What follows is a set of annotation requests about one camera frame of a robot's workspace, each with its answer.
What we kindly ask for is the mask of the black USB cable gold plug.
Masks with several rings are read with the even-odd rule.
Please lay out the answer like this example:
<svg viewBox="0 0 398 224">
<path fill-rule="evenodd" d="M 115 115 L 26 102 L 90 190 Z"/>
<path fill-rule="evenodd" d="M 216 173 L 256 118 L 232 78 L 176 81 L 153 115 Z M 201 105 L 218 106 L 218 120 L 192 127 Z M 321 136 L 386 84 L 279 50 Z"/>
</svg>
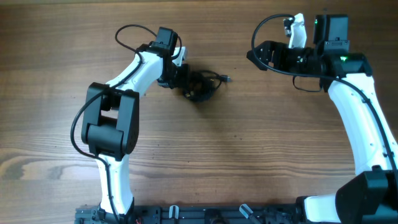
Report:
<svg viewBox="0 0 398 224">
<path fill-rule="evenodd" d="M 182 95 L 194 103 L 208 101 L 222 83 L 231 81 L 230 76 L 212 70 L 195 70 L 190 72 L 188 83 L 182 88 Z"/>
</svg>

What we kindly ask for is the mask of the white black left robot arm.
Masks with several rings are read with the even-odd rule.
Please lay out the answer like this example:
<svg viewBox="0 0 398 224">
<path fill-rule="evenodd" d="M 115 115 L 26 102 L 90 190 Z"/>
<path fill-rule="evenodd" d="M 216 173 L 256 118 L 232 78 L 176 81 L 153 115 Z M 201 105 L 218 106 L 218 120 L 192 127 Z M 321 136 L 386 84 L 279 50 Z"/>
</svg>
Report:
<svg viewBox="0 0 398 224">
<path fill-rule="evenodd" d="M 139 101 L 157 82 L 179 88 L 187 81 L 186 48 L 172 29 L 160 27 L 155 39 L 134 50 L 131 64 L 105 84 L 92 83 L 76 119 L 83 120 L 85 154 L 98 165 L 102 199 L 98 223 L 133 223 L 134 196 L 129 184 L 129 155 L 139 135 Z"/>
</svg>

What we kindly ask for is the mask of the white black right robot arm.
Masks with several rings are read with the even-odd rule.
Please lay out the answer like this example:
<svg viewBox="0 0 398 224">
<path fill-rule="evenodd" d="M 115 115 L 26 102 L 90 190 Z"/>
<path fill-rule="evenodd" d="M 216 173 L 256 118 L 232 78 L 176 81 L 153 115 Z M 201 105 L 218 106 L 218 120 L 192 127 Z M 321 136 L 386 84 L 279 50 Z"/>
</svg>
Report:
<svg viewBox="0 0 398 224">
<path fill-rule="evenodd" d="M 264 223 L 396 223 L 397 141 L 377 100 L 373 70 L 362 53 L 351 53 L 348 16 L 317 15 L 313 47 L 305 45 L 302 14 L 283 14 L 288 43 L 251 44 L 246 57 L 261 70 L 292 78 L 316 78 L 343 121 L 355 176 L 335 193 L 301 196 L 265 207 Z"/>
</svg>

